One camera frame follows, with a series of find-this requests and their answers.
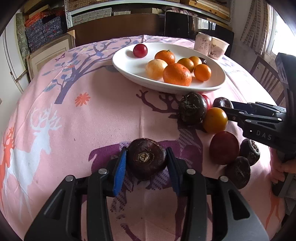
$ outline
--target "white deer print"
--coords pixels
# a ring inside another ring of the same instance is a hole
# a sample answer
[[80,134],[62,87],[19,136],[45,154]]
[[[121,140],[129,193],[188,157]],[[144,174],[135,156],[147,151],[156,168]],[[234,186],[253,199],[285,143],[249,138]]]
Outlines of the white deer print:
[[[6,192],[7,179],[9,175],[13,175],[17,179],[21,187],[20,189],[24,194],[27,208],[29,210],[29,214],[31,218],[32,218],[32,212],[29,204],[28,186],[32,184],[33,177],[38,168],[41,151],[44,150],[48,155],[51,152],[50,136],[48,131],[57,130],[61,127],[61,126],[58,126],[58,122],[60,118],[57,117],[57,111],[55,111],[53,116],[49,118],[51,109],[52,109],[52,104],[50,105],[50,108],[43,110],[42,113],[39,114],[37,126],[33,124],[33,115],[36,111],[38,111],[38,109],[35,108],[32,111],[30,116],[30,126],[34,131],[36,131],[34,132],[34,135],[36,136],[36,138],[34,139],[31,150],[30,152],[25,152],[17,148],[10,149],[10,152],[11,152],[10,167],[7,168],[6,166],[6,170],[5,170],[6,175],[3,182],[4,188],[5,188],[5,196],[7,197],[7,192]],[[19,209],[20,221],[21,221],[21,211],[22,211],[22,200],[23,198],[21,196],[19,200],[20,201],[20,209]]]

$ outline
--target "dining table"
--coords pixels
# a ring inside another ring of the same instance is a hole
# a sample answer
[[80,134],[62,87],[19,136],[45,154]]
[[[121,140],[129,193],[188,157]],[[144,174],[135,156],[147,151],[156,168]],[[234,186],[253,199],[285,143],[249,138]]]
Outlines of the dining table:
[[[112,65],[128,45],[163,42],[193,49],[194,41],[161,36],[133,36],[78,46],[50,60],[19,99],[0,148],[0,209],[24,239],[34,218],[67,175],[90,176],[117,158],[137,138],[149,138],[202,175],[219,178],[225,166],[209,156],[212,134],[178,121],[182,96],[135,84]],[[243,103],[275,105],[272,97],[243,67],[229,57],[216,61],[226,73],[220,89],[204,93]],[[236,122],[226,131],[241,143]],[[240,193],[254,210],[270,239],[281,227],[284,200],[271,190],[270,149],[256,143],[259,161],[251,166]],[[212,207],[208,200],[207,240],[212,240]],[[81,206],[81,240],[87,240],[86,204]],[[139,181],[127,169],[119,194],[107,198],[114,241],[180,240],[186,198],[177,197],[168,170]]]

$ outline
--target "metal screw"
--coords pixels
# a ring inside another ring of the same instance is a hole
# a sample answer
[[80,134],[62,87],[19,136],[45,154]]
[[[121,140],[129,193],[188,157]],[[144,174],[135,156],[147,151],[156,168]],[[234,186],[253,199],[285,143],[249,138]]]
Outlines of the metal screw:
[[72,182],[74,180],[74,177],[72,175],[68,175],[65,178],[66,182]]
[[221,176],[220,180],[224,183],[228,182],[228,177],[227,176]]
[[196,171],[192,168],[189,168],[186,170],[186,172],[189,174],[189,175],[194,175],[196,173]]
[[101,174],[101,175],[104,175],[104,174],[106,174],[108,172],[108,170],[106,169],[106,168],[101,168],[100,170],[99,170],[99,174]]

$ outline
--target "gray cloth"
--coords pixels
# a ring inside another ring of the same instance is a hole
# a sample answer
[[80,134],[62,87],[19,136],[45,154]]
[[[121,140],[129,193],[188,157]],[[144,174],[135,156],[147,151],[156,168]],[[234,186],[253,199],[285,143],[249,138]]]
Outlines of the gray cloth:
[[288,215],[291,214],[293,208],[296,204],[296,179],[295,176],[288,188],[288,191],[285,196],[285,203],[286,203],[286,213]]

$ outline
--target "oval plate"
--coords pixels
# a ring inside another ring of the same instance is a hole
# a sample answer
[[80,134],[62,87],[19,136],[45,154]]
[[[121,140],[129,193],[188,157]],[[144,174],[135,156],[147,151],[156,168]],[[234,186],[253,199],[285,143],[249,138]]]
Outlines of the oval plate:
[[[144,58],[136,58],[133,54],[133,48],[136,44],[124,47],[118,50],[113,58],[114,67],[126,78],[141,86],[171,93],[171,94],[186,94],[188,92],[210,92],[221,88],[225,81],[225,72],[211,58],[190,48],[186,48],[174,44],[166,43],[144,43],[148,48],[148,54]],[[176,57],[176,62],[181,58],[189,58],[191,56],[202,57],[207,60],[207,65],[212,70],[212,76],[208,81],[201,82],[196,80],[192,73],[192,82],[190,86],[172,85],[163,82],[163,79],[152,80],[146,75],[146,64],[154,59],[157,52],[161,50],[170,50]]]

